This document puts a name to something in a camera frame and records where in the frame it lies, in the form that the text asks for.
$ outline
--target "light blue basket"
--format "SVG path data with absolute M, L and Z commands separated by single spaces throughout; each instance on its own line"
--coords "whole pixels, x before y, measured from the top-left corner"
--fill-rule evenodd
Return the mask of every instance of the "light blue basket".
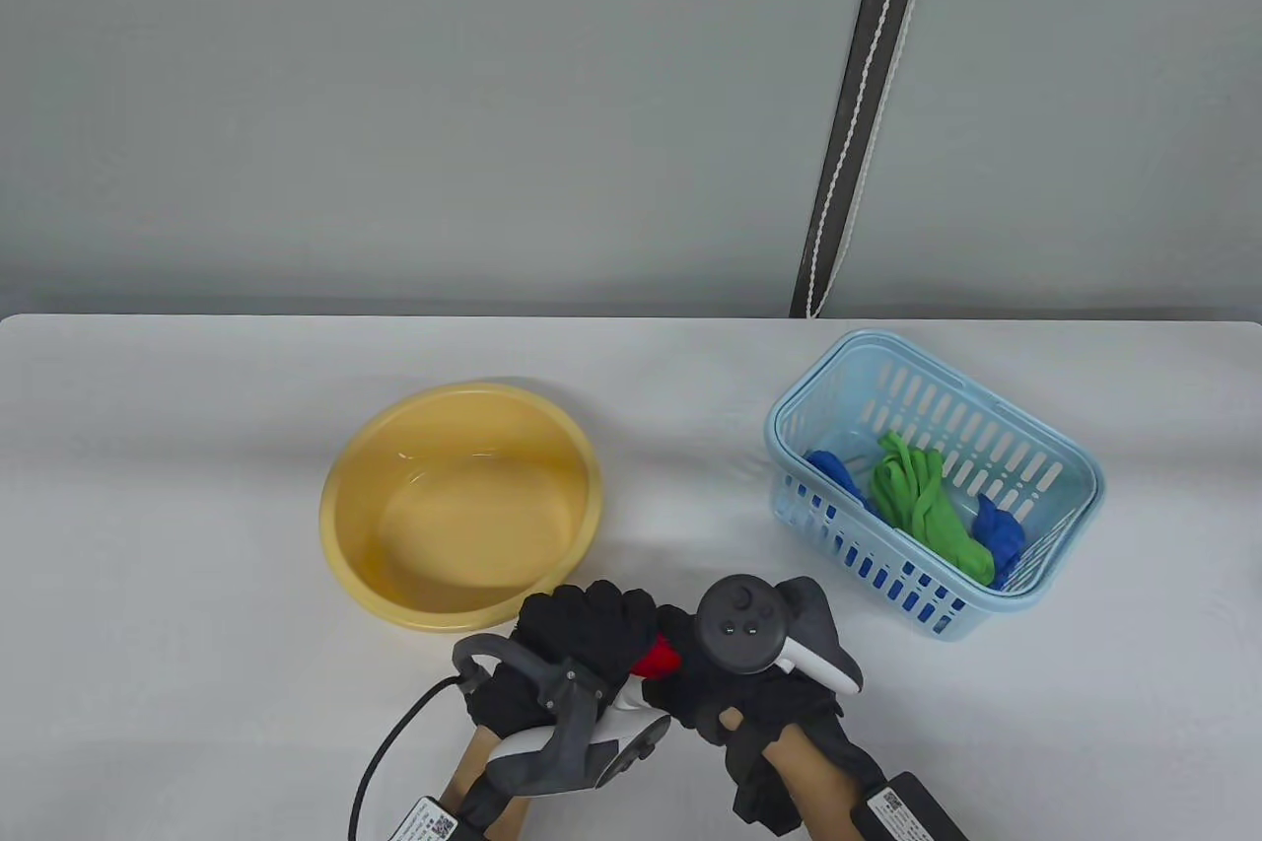
M 977 515 L 978 492 L 1021 522 L 1026 549 L 1002 588 L 886 525 L 804 458 L 830 451 L 867 494 L 885 456 L 877 439 L 890 429 L 941 452 L 962 522 Z M 1084 450 L 886 331 L 840 340 L 771 408 L 766 441 L 785 470 L 772 491 L 776 518 L 941 640 L 1034 606 L 1104 498 L 1104 475 Z

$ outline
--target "label sticker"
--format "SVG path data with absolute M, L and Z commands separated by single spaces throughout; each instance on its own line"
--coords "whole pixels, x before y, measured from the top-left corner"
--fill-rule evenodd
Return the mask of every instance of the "label sticker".
M 395 828 L 390 841 L 447 841 L 456 833 L 456 818 L 433 798 L 422 798 Z
M 872 796 L 868 799 L 868 808 L 885 830 L 893 835 L 895 841 L 934 841 L 934 836 L 892 788 L 882 788 Z

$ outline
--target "white table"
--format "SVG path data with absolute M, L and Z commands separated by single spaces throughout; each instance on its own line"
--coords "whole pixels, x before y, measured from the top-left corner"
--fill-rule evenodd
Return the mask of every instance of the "white table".
M 608 480 L 578 580 L 695 604 L 818 577 L 868 688 L 847 724 L 976 841 L 1251 837 L 1262 777 L 1262 331 L 902 322 L 1095 453 L 1108 499 L 1045 601 L 916 635 L 771 520 L 762 420 L 846 322 L 14 317 L 0 325 L 0 836 L 334 838 L 451 638 L 361 611 L 321 557 L 324 472 L 379 408 L 509 378 Z M 370 793 L 384 838 L 469 732 L 454 695 Z M 528 837 L 769 837 L 668 736 Z

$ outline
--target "gloved hand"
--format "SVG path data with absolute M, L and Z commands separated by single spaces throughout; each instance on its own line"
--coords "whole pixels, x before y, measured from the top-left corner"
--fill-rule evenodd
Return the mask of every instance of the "gloved hand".
M 608 581 L 596 581 L 587 591 L 562 585 L 550 595 L 528 597 L 509 636 L 545 660 L 570 658 L 599 677 L 608 684 L 599 701 L 603 711 L 652 649 L 656 612 L 652 597 L 640 588 L 623 593 Z M 505 664 L 466 697 L 466 705 L 473 722 L 500 739 L 554 720 L 540 706 L 535 684 Z
M 833 706 L 832 691 L 801 673 L 771 667 L 740 676 L 713 664 L 697 641 L 694 620 L 674 605 L 658 609 L 658 629 L 675 648 L 683 665 L 664 679 L 646 679 L 644 696 L 650 706 L 665 710 L 687 729 L 695 729 L 705 741 L 727 743 L 728 732 L 718 716 L 729 706 L 741 711 L 745 725 L 765 730 L 769 743 L 811 710 Z
M 795 617 L 811 607 L 799 587 L 801 581 L 776 585 Z M 864 790 L 885 782 L 872 756 L 846 737 L 838 719 L 842 711 L 830 689 L 798 671 L 785 674 L 777 667 L 747 676 L 728 673 L 705 657 L 697 641 L 693 615 L 678 607 L 659 607 L 658 626 L 683 665 L 671 677 L 645 681 L 644 696 L 685 727 L 727 748 L 727 770 L 737 785 L 732 808 L 746 823 L 761 822 L 776 836 L 801 823 L 784 780 L 762 756 L 762 750 L 790 724 L 799 725 L 825 759 Z M 835 644 L 834 630 L 830 635 Z M 847 667 L 847 672 L 861 678 L 857 667 Z M 729 706 L 745 717 L 734 734 L 718 721 Z

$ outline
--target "forearm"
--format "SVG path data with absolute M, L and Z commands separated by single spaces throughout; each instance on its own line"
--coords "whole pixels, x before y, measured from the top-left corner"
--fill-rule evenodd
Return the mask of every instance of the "forearm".
M 461 801 L 464 801 L 464 796 L 468 794 L 469 788 L 477 782 L 482 770 L 486 769 L 487 759 L 491 759 L 491 753 L 497 745 L 500 745 L 500 737 L 486 726 L 478 726 L 473 732 L 473 739 L 469 740 L 468 748 L 464 750 L 464 755 L 461 756 L 459 764 L 456 765 L 456 772 L 452 773 L 451 782 L 443 789 L 438 804 L 449 812 L 459 808 Z M 521 825 L 526 818 L 526 809 L 529 807 L 529 798 L 514 798 L 509 802 L 509 807 L 504 809 L 504 814 L 496 820 L 495 825 L 487 828 L 487 841 L 516 841 L 517 835 L 521 833 Z
M 719 720 L 734 730 L 741 725 L 741 713 L 726 710 Z M 863 801 L 863 793 L 854 779 L 817 750 L 800 726 L 786 726 L 762 755 L 784 779 L 811 841 L 863 841 L 851 821 L 851 809 Z

